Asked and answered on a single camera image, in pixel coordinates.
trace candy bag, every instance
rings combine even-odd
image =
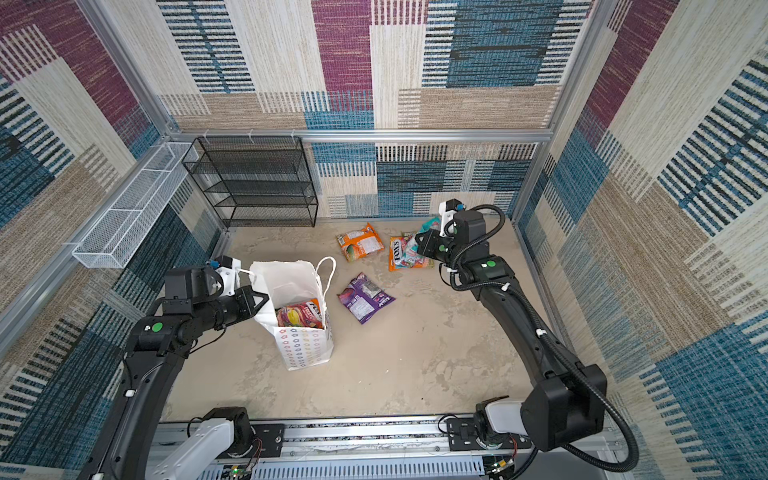
[[[275,310],[278,326],[305,326],[307,328],[322,329],[323,321],[320,319],[320,302],[317,298],[309,302],[295,303]]]
[[[353,262],[371,253],[384,250],[384,243],[376,230],[368,223],[362,230],[354,230],[336,238],[346,261]]]
[[[422,257],[414,250],[408,248],[408,243],[413,239],[414,233],[402,232],[400,237],[389,238],[389,271],[394,272],[402,268],[424,268],[432,266],[432,260]]]
[[[349,282],[349,285],[339,295],[339,301],[349,309],[361,324],[370,320],[374,313],[394,300],[395,297],[384,293],[364,273]]]

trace bag handle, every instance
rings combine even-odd
[[[333,269],[331,270],[331,274],[328,276],[328,281],[326,282],[326,289],[323,291],[323,302],[326,301],[326,293],[328,293],[328,289],[331,286],[331,279],[333,278],[333,274],[336,272],[336,259],[333,257],[325,257],[317,263],[317,266],[315,267],[315,275],[317,275],[317,280],[320,283],[321,290],[323,289],[323,281],[320,279],[320,274],[317,273],[317,270],[320,269],[320,265],[323,265],[323,262],[326,260],[330,260],[333,262]]]

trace concrete floor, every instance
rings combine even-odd
[[[327,255],[336,258],[336,275],[326,297],[333,354],[328,363],[289,372],[274,338],[255,321],[240,323],[187,360],[164,419],[187,420],[216,406],[246,406],[251,418],[286,418],[472,412],[477,402],[495,396],[525,399],[531,384],[519,356],[470,292],[443,285],[437,268],[389,272],[387,250],[346,262],[336,235],[365,223],[238,229],[228,254],[240,258],[243,268],[254,260],[316,263]],[[390,236],[418,230],[421,223],[372,225],[387,245]],[[544,316],[509,224],[492,238],[491,252],[507,260]],[[361,271],[396,298],[365,325],[336,298]],[[326,266],[320,270],[323,283],[328,272]],[[208,332],[200,343],[217,335]]]

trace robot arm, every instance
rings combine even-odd
[[[490,232],[486,233],[480,210],[494,210],[499,215],[498,225]],[[454,199],[441,204],[440,213],[440,230],[416,235],[418,253],[444,263],[451,287],[472,291],[491,312],[520,354],[534,386],[519,412],[508,399],[478,404],[475,428],[480,443],[493,447],[509,433],[525,433],[543,452],[562,447],[609,471],[634,468],[637,442],[621,414],[605,398],[605,374],[597,365],[583,365],[565,348],[523,294],[515,272],[503,258],[490,253],[488,239],[502,228],[504,212],[494,205],[466,210]],[[629,456],[623,462],[603,462],[570,445],[602,431],[606,411],[627,440]]]
[[[226,263],[232,259],[220,260]],[[231,268],[220,270],[237,275],[237,270]],[[217,291],[209,293],[214,287]],[[269,299],[263,293],[254,292],[250,285],[234,289],[232,279],[225,282],[210,266],[168,270],[165,294],[131,330],[124,349],[121,387],[79,480],[144,478],[150,445],[165,401],[195,341],[207,330],[226,329],[252,318]],[[163,314],[155,316],[161,303]],[[212,422],[208,424],[211,429],[198,429],[199,434],[181,445],[171,457],[189,459],[190,449],[197,454],[205,452],[202,458],[207,458],[207,462],[200,469],[202,472],[224,450],[244,454],[253,448],[253,433],[244,408],[214,409],[204,421]],[[184,465],[182,472],[169,463],[164,473],[158,474],[161,478],[173,478],[183,473],[179,478],[195,478],[200,472],[190,476],[190,468],[196,468],[200,459],[197,456],[193,465]],[[174,458],[169,457],[164,464],[170,460]],[[158,466],[158,472],[163,471],[161,467]]]

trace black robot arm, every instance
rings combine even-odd
[[[123,379],[78,480],[144,478],[154,431],[195,340],[207,330],[226,329],[255,316],[269,299],[250,286],[235,290],[232,296],[222,296],[222,288],[210,293],[217,284],[223,287],[210,266],[168,270],[166,296],[153,303],[131,330],[124,349]],[[163,314],[155,316],[160,305]],[[236,428],[241,426],[239,418],[232,420]],[[250,433],[247,419],[245,428]],[[250,446],[244,445],[248,441],[238,442],[237,432],[237,445],[232,448]]]
[[[465,210],[458,200],[446,202],[443,210],[454,212],[452,219],[446,220],[444,216],[440,230],[417,234],[418,253],[445,264],[451,288],[472,291],[518,351],[534,386],[520,411],[528,437],[543,452],[562,447],[612,472],[634,468],[637,442],[621,414],[605,398],[605,374],[597,365],[583,365],[560,342],[523,294],[515,272],[503,258],[490,254],[488,239],[502,228],[504,212],[494,205]],[[480,210],[493,210],[499,215],[498,224],[490,232],[486,233]],[[485,407],[490,402],[478,404],[476,433],[484,444],[497,445],[508,433],[494,431],[492,422],[485,418]],[[622,462],[603,462],[570,445],[602,431],[605,412],[616,421],[627,440],[629,455]]]

